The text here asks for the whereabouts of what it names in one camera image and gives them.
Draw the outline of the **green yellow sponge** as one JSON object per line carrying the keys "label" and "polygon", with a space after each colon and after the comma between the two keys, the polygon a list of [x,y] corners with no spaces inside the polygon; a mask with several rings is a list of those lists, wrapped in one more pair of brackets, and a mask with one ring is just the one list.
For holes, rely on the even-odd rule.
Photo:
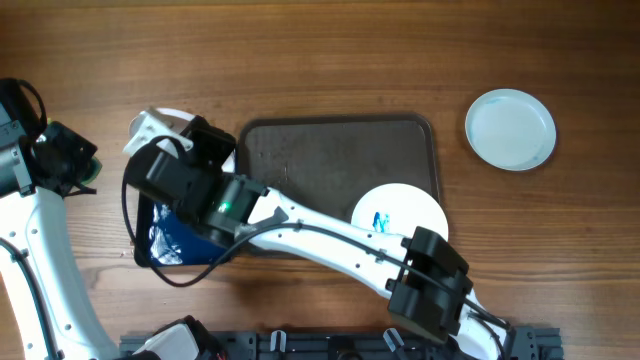
{"label": "green yellow sponge", "polygon": [[102,169],[102,163],[99,161],[97,157],[93,157],[89,163],[89,167],[82,177],[81,183],[84,186],[88,186],[91,182],[93,182],[99,175]]}

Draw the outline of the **pale green plate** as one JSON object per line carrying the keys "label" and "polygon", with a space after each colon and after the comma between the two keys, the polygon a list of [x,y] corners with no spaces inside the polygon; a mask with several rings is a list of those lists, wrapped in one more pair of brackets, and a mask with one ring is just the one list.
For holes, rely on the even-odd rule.
{"label": "pale green plate", "polygon": [[543,165],[557,144],[550,111],[534,96],[516,89],[495,89],[479,96],[467,111],[464,127],[472,150],[506,171]]}

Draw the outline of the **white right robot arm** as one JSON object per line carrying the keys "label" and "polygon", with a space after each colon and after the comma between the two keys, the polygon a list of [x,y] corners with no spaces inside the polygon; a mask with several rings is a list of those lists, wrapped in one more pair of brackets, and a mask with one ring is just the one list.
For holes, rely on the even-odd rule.
{"label": "white right robot arm", "polygon": [[344,273],[393,321],[478,359],[503,359],[509,327],[478,302],[449,243],[429,123],[413,113],[261,119],[234,138],[193,136],[220,166],[179,219],[212,242],[289,253]]}

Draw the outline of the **white plate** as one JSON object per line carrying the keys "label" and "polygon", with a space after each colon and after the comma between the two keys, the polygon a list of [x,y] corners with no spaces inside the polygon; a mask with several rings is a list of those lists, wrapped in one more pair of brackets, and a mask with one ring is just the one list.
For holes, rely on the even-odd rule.
{"label": "white plate", "polygon": [[449,238],[449,224],[440,204],[427,192],[402,183],[380,185],[355,205],[351,224],[379,233],[411,238],[417,227]]}
{"label": "white plate", "polygon": [[[191,140],[183,137],[181,132],[196,115],[171,108],[150,107],[139,113],[129,126],[129,142],[123,152],[133,156],[144,145],[150,143],[156,137],[169,136],[176,139],[184,148],[190,150],[193,146]],[[224,172],[236,172],[236,151],[223,165]]]}

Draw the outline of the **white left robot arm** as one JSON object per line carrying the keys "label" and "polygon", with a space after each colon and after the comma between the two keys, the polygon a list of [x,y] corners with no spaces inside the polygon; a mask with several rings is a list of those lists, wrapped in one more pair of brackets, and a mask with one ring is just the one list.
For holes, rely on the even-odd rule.
{"label": "white left robot arm", "polygon": [[78,270],[65,198],[88,194],[97,148],[59,122],[1,138],[1,276],[28,359],[115,359]]}

